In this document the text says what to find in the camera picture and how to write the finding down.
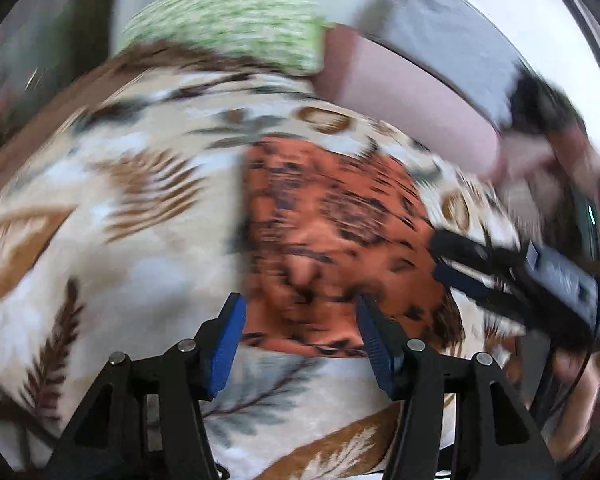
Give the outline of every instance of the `wire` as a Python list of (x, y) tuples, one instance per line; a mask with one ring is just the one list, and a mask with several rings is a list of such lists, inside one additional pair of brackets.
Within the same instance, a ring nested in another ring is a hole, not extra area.
[(584, 360), (582, 361), (582, 365), (580, 366), (580, 370), (578, 371), (576, 378), (573, 380), (573, 383), (571, 383), (571, 386), (569, 387), (567, 392), (562, 396), (562, 398), (560, 399), (560, 402), (558, 402), (552, 408), (552, 410), (549, 412), (548, 418), (552, 418), (552, 416), (554, 416), (561, 409), (563, 409), (564, 405), (567, 403), (567, 400), (569, 400), (569, 397), (571, 397), (571, 395), (575, 391), (576, 387), (578, 386), (580, 379), (584, 375), (584, 371), (587, 368), (587, 364), (589, 363), (591, 354), (593, 354), (593, 347), (596, 343), (596, 340), (598, 339), (598, 330), (600, 329), (600, 279), (598, 279), (596, 281), (598, 282), (598, 300), (596, 301), (596, 325), (593, 330), (593, 338), (591, 340), (591, 344), (589, 345), (589, 348), (587, 349)]

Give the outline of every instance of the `metal screw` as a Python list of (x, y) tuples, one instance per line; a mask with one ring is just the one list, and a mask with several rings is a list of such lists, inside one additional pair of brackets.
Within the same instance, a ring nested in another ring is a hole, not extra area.
[(113, 352), (113, 354), (109, 356), (109, 364), (114, 366), (119, 365), (123, 363), (125, 359), (126, 354), (124, 352)]
[(420, 339), (409, 339), (407, 346), (414, 352), (422, 352), (425, 348), (425, 344)]
[(193, 339), (183, 339), (178, 343), (178, 350), (181, 352), (191, 352), (196, 347), (196, 342)]
[(493, 357), (491, 357), (487, 352), (480, 352), (475, 360), (478, 361), (481, 365), (490, 366), (493, 363)]

